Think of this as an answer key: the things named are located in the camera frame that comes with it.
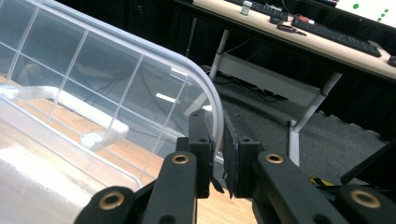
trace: wooden surface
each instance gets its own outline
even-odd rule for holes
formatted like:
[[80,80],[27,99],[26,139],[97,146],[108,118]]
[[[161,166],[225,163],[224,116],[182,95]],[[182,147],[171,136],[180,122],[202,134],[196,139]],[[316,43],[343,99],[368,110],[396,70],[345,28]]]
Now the wooden surface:
[[[198,7],[215,12],[231,20],[241,21],[246,25],[258,28],[269,35],[276,35],[286,41],[326,54],[337,61],[350,63],[361,69],[396,79],[396,68],[388,65],[389,54],[383,49],[379,49],[382,57],[376,58],[305,31],[303,32],[307,36],[280,31],[269,22],[270,17],[253,10],[249,11],[248,16],[244,16],[240,13],[242,7],[223,0],[194,0],[193,3]],[[287,21],[284,24],[290,25],[291,21]]]
[[[59,105],[55,106],[53,113],[54,119],[49,122],[48,114],[53,104],[51,101],[45,99],[29,100],[26,102],[17,100],[15,103],[75,141],[79,140],[78,133],[88,133],[101,129],[98,125]],[[142,181],[143,185],[147,185],[154,179],[153,176],[158,175],[163,163],[163,158],[153,155],[144,148],[127,140],[99,150],[97,154],[125,171],[136,175]],[[139,171],[139,169],[142,170],[144,168],[146,168],[145,173]],[[201,224],[256,223],[250,201],[245,199],[230,199],[228,192],[221,194],[215,191],[212,186],[210,197],[208,199],[198,200],[197,215],[197,221]]]

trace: black plastic part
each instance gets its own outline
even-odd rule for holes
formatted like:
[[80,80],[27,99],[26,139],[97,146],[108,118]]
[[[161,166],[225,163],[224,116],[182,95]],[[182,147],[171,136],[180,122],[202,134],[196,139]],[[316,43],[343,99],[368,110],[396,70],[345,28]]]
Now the black plastic part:
[[255,171],[281,223],[347,223],[288,156],[261,152]]
[[252,163],[264,149],[241,115],[224,113],[224,119],[222,154],[227,189],[230,197],[251,198],[256,182]]
[[124,187],[103,189],[93,195],[78,215],[76,224],[132,223],[134,193]]
[[335,205],[350,223],[396,223],[396,205],[381,193],[363,186],[341,187]]
[[163,161],[142,223],[196,223],[196,158],[173,152]]
[[375,154],[361,162],[341,177],[343,184],[354,177],[370,185],[396,189],[396,139],[379,149]]
[[213,174],[213,148],[207,126],[205,110],[197,110],[189,117],[189,152],[197,159],[197,198],[209,197],[209,185]]

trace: gray floor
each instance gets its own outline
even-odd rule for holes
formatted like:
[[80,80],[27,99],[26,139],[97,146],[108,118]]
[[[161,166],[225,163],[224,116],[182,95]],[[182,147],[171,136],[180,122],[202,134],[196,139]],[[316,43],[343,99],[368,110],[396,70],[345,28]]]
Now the gray floor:
[[[258,95],[227,77],[217,76],[215,83],[224,110],[244,116],[266,150],[288,153],[289,121],[298,119],[304,107],[287,99],[274,102],[273,96]],[[300,131],[300,167],[307,177],[338,185],[341,175],[386,143],[378,133],[318,112]],[[222,173],[221,168],[216,166],[216,176]]]

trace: transparent container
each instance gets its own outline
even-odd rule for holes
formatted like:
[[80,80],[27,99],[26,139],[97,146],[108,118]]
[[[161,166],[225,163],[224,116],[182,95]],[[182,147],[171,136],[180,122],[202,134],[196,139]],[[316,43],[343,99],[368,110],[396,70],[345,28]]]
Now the transparent container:
[[147,185],[197,109],[222,137],[219,96],[181,55],[50,0],[0,0],[0,31],[0,221],[70,223],[100,189]]

